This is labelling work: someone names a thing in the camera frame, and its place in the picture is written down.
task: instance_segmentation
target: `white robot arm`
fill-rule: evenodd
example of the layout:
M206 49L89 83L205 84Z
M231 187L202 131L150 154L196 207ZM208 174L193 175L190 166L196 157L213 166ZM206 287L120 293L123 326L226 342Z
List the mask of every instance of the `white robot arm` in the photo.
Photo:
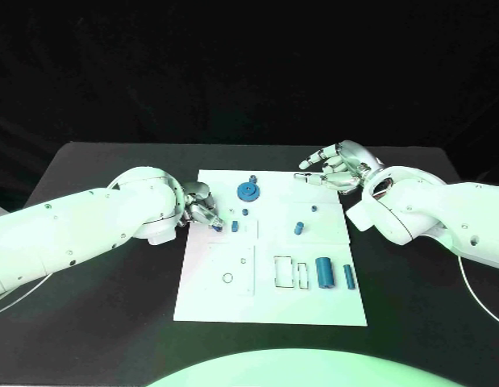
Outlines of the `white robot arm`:
M208 186L200 182L180 186L150 167L125 171L107 189L0 216L0 293L89 260L130 238L167 242L176 237L176 225L187 222L221 231Z
M455 255L499 268L499 186L447 185L419 169L386 168L352 141L316 152L300 169L318 161L324 175L295 173L294 177L342 194L363 187L362 200L346 212L360 231L375 226L399 245L428 236Z

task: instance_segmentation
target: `table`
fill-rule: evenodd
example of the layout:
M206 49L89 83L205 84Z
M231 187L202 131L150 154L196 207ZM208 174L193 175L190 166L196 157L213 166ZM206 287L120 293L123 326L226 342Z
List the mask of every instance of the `table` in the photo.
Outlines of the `table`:
M441 149L369 150L386 164L458 181ZM27 206L105 187L137 166L192 181L199 169L293 171L314 151L314 146L69 143ZM340 198L344 208L357 196ZM347 228L367 327L173 322L187 236L187 229L177 229L172 242L150 246L133 239L55 273L0 314L0 384L146 385L215 357L294 347L356 352L465 385L499 385L499 324L467 293L455 257L432 239L398 246L375 229L359 232L350 222ZM499 270L467 260L464 266L499 315Z

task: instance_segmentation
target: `blue object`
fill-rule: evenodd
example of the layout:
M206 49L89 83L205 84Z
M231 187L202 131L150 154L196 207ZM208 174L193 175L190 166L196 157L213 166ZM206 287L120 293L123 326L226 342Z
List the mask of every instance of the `blue object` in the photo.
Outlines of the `blue object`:
M303 224L301 222L297 222L295 230L293 231L293 233L294 233L295 235L300 235L303 229L304 229L304 224Z
M255 183L241 183L238 186L238 198L244 202L252 202L259 195L258 185Z
M333 288L333 266L326 256L316 259L316 277L321 289Z
M349 264L344 264L344 274L347 289L356 289L356 285L353 284L352 266Z

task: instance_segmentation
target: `white paper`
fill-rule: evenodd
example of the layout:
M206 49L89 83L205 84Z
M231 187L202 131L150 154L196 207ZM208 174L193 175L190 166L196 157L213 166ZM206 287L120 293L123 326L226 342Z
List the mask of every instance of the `white paper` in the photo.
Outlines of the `white paper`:
M246 203L236 189L251 174L261 196ZM343 265L353 267L353 262L336 191L295 181L285 172L202 170L197 181L210 187L225 228L218 233L205 225L189 225L173 319L366 326L356 277L356 289L346 286ZM233 220L238 232L231 232ZM301 235L293 232L297 221L304 223ZM291 257L293 288L274 285L274 256ZM331 289L317 285L316 258L321 256L333 264ZM298 263L306 263L307 289L298 284Z

